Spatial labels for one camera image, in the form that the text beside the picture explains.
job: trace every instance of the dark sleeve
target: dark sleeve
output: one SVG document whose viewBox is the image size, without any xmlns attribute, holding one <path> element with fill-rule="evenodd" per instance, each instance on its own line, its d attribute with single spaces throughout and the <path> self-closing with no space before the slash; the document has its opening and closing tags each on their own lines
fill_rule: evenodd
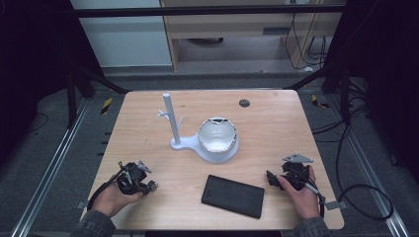
<svg viewBox="0 0 419 237">
<path fill-rule="evenodd" d="M 314 217 L 302 221 L 293 229 L 293 236 L 304 237 L 331 237 L 332 233 L 324 223 L 323 218 Z"/>
<path fill-rule="evenodd" d="M 76 229 L 71 233 L 70 237 L 74 236 L 92 236 L 105 237 L 112 236 L 115 231 L 115 225 L 111 218 L 102 212 L 96 210 L 89 210 L 80 220 Z"/>
</svg>

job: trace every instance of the wooden tabletop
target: wooden tabletop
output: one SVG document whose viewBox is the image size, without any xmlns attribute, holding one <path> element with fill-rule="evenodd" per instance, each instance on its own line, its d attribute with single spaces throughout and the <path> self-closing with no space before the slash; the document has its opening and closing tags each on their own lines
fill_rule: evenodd
<svg viewBox="0 0 419 237">
<path fill-rule="evenodd" d="M 237 128 L 239 148 L 222 164 L 205 161 L 193 150 L 175 151 L 163 93 L 170 93 L 179 132 L 192 136 L 209 118 L 229 119 Z M 239 101 L 250 106 L 243 108 Z M 119 229 L 142 230 L 274 230 L 292 229 L 300 219 L 284 191 L 271 187 L 266 170 L 282 174 L 283 157 L 299 153 L 314 160 L 316 184 L 327 200 L 335 200 L 322 160 L 314 143 L 299 97 L 287 90 L 141 91 L 126 95 L 99 168 L 91 194 L 118 170 L 118 163 L 141 160 L 152 171 L 143 181 L 159 184 L 137 203 L 113 217 Z M 209 175 L 265 189 L 260 219 L 201 203 Z M 344 221 L 339 209 L 327 210 L 330 229 Z"/>
</svg>

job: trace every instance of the wall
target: wall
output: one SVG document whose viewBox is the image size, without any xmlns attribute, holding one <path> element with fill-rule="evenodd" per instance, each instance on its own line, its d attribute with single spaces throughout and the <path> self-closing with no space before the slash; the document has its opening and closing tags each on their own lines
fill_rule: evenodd
<svg viewBox="0 0 419 237">
<path fill-rule="evenodd" d="M 74 9 L 160 7 L 158 0 L 71 0 Z M 85 18 L 80 22 L 103 68 L 172 66 L 162 17 Z"/>
</svg>

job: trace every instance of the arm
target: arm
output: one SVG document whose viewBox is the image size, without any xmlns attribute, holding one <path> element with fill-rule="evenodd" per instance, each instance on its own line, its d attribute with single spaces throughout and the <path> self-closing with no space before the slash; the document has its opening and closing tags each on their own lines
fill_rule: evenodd
<svg viewBox="0 0 419 237">
<path fill-rule="evenodd" d="M 315 181 L 314 171 L 309 168 L 309 177 Z M 285 178 L 278 176 L 278 181 L 290 196 L 293 206 L 302 222 L 293 230 L 294 236 L 326 237 L 332 236 L 330 230 L 320 217 L 317 195 L 307 187 L 297 191 Z"/>
<path fill-rule="evenodd" d="M 141 197 L 142 193 L 124 195 L 117 184 L 110 184 L 96 197 L 92 209 L 86 212 L 70 236 L 112 236 L 115 225 L 111 217 L 126 205 L 140 200 Z"/>
</svg>

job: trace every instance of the black tablet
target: black tablet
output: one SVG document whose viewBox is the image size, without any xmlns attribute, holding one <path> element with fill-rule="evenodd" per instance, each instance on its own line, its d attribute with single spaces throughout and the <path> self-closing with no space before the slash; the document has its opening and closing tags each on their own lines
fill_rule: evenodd
<svg viewBox="0 0 419 237">
<path fill-rule="evenodd" d="M 201 202 L 260 218 L 264 194 L 262 188 L 209 175 Z"/>
</svg>

